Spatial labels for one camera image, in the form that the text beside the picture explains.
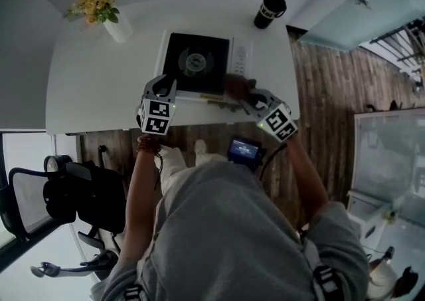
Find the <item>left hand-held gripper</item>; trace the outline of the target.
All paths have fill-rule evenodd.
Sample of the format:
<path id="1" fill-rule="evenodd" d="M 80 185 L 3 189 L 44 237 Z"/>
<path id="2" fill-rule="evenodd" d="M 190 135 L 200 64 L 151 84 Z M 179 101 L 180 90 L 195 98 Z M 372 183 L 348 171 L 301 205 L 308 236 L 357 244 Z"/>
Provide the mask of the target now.
<path id="1" fill-rule="evenodd" d="M 176 111 L 176 91 L 177 80 L 166 80 L 164 74 L 145 85 L 141 103 L 136 109 L 136 121 L 143 133 L 167 134 Z"/>

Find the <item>reddish brown cloth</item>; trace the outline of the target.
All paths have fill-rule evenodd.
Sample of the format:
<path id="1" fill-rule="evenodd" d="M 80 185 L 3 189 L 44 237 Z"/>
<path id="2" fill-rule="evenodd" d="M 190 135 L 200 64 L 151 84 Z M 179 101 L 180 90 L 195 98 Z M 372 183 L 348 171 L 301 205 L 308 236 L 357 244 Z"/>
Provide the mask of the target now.
<path id="1" fill-rule="evenodd" d="M 247 79 L 237 74 L 227 74 L 224 77 L 224 92 L 233 100 L 246 100 L 255 87 L 256 79 Z"/>

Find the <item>black and white portable gas stove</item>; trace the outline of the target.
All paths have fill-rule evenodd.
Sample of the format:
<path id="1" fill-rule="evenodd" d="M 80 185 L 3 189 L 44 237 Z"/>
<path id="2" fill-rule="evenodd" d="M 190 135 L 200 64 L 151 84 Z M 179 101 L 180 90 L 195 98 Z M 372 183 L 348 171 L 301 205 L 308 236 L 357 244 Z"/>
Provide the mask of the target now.
<path id="1" fill-rule="evenodd" d="M 176 98 L 213 104 L 235 112 L 237 101 L 225 92 L 225 76 L 250 78 L 253 42 L 238 37 L 212 37 L 164 31 L 155 75 L 177 81 Z"/>

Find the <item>person's right forearm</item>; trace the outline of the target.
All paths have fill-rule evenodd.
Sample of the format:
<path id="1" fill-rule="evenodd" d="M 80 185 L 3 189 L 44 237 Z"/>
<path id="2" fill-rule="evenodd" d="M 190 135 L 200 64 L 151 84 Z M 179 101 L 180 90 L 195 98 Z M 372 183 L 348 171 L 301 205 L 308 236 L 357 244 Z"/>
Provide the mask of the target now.
<path id="1" fill-rule="evenodd" d="M 325 186 L 311 162 L 299 136 L 293 134 L 286 141 L 288 155 L 296 180 L 301 206 L 309 223 L 329 204 Z"/>

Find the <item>person's left forearm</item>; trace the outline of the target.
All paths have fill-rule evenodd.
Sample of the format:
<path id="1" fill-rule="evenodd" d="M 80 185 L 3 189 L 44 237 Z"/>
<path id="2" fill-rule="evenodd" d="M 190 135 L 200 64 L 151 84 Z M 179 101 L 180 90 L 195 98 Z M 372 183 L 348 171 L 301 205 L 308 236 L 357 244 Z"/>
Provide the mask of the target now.
<path id="1" fill-rule="evenodd" d="M 126 201 L 126 227 L 119 262 L 140 260 L 153 236 L 160 151 L 158 137 L 144 134 L 137 139 L 137 157 Z"/>

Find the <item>small black screen device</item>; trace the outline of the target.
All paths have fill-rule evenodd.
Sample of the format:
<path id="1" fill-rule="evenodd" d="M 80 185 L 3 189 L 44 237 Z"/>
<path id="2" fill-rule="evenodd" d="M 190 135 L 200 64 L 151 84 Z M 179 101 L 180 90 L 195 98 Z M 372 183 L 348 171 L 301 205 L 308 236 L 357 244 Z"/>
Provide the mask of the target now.
<path id="1" fill-rule="evenodd" d="M 244 165 L 253 173 L 262 166 L 265 155 L 266 149 L 261 142 L 241 136 L 233 136 L 227 150 L 228 161 Z"/>

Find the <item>white ribbed vase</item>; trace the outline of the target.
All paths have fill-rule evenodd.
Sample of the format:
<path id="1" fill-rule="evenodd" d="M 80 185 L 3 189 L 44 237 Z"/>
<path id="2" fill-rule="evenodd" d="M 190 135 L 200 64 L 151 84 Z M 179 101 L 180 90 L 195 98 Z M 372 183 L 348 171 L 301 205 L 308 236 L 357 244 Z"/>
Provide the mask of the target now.
<path id="1" fill-rule="evenodd" d="M 124 43 L 133 35 L 133 29 L 123 13 L 118 14 L 117 23 L 106 20 L 103 26 L 117 43 Z"/>

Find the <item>person's white trousers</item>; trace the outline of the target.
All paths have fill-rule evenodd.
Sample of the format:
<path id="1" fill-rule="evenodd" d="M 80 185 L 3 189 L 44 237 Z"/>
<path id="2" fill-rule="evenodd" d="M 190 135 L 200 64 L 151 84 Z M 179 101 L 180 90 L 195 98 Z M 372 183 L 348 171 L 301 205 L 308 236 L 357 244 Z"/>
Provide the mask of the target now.
<path id="1" fill-rule="evenodd" d="M 195 165 L 187 166 L 182 151 L 179 148 L 161 146 L 160 158 L 155 158 L 155 165 L 161 171 L 161 192 L 164 196 L 170 188 L 182 181 L 199 166 L 216 161 L 228 161 L 226 157 L 217 153 L 209 153 L 204 140 L 197 140 L 194 145 Z"/>

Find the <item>black bottle with white label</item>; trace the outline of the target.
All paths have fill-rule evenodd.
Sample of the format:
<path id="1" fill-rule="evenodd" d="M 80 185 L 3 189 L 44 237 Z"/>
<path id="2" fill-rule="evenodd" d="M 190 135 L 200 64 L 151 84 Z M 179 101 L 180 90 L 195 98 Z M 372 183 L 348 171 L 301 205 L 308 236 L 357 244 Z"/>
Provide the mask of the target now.
<path id="1" fill-rule="evenodd" d="M 266 29 L 287 10 L 285 0 L 263 0 L 254 18 L 254 25 L 259 29 Z"/>

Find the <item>yellow flower bouquet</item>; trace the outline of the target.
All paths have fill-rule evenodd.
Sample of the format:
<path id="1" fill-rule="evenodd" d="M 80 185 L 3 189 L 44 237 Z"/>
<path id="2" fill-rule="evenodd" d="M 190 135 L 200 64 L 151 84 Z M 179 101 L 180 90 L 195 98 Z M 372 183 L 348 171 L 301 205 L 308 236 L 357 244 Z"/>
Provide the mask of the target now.
<path id="1" fill-rule="evenodd" d="M 107 21 L 118 24 L 119 14 L 120 10 L 116 5 L 116 0 L 74 0 L 62 18 L 73 21 L 78 17 L 85 17 L 89 25 Z"/>

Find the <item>frosted glass door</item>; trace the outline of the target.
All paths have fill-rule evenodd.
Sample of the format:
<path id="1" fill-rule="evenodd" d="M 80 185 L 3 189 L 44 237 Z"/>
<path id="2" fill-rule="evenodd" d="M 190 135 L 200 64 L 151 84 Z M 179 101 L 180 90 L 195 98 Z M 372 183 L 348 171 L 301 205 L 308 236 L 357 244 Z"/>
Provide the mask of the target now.
<path id="1" fill-rule="evenodd" d="M 351 50 L 425 15 L 425 0 L 307 0 L 289 24 L 303 29 L 300 41 Z"/>

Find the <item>round black device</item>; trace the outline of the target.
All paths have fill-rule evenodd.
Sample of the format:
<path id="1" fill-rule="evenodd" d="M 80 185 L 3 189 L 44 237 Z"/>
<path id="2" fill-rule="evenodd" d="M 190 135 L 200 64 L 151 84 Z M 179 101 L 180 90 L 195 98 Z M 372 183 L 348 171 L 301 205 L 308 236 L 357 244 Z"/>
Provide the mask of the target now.
<path id="1" fill-rule="evenodd" d="M 49 155 L 43 162 L 45 172 L 56 172 L 62 169 L 67 163 L 72 162 L 69 155 Z"/>

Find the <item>glass partition panel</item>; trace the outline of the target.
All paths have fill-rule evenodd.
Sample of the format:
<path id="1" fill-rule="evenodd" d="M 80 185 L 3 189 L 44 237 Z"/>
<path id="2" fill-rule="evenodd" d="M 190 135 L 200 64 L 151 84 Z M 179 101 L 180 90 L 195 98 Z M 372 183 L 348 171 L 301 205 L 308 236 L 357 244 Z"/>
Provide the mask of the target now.
<path id="1" fill-rule="evenodd" d="M 425 108 L 356 114 L 351 189 L 425 227 Z"/>

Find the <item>white side table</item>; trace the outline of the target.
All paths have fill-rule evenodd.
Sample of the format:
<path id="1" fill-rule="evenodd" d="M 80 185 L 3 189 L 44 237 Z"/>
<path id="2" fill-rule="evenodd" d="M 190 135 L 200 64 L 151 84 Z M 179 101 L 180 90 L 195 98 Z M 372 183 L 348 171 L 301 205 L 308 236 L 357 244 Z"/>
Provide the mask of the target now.
<path id="1" fill-rule="evenodd" d="M 350 190 L 347 214 L 367 252 L 377 252 L 386 226 L 394 219 L 398 207 L 372 195 Z"/>

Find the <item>black mesh office chair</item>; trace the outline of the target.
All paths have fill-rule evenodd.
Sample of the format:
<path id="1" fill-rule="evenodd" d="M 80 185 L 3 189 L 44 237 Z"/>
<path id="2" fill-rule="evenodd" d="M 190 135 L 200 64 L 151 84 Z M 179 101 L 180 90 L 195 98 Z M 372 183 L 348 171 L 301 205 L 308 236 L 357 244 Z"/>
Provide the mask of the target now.
<path id="1" fill-rule="evenodd" d="M 93 161 L 82 164 L 94 164 L 105 168 L 103 163 L 96 165 Z M 50 173 L 54 172 L 33 171 L 20 167 L 13 168 L 9 172 L 8 185 L 0 190 L 0 216 L 6 229 L 16 236 L 16 240 L 0 256 L 0 272 L 11 266 L 20 256 L 57 228 L 73 223 L 63 224 L 49 216 L 46 211 L 43 187 Z M 81 262 L 76 268 L 62 268 L 50 262 L 42 262 L 39 266 L 31 267 L 31 272 L 39 278 L 83 277 L 95 274 L 99 280 L 106 279 L 118 261 L 120 247 L 116 246 L 113 251 L 106 249 L 104 241 L 98 238 L 99 231 L 103 229 L 92 225 L 90 227 L 88 233 L 79 231 L 77 238 L 84 244 L 98 249 L 99 252 L 91 260 Z M 106 232 L 111 234 L 112 238 L 118 235 Z"/>

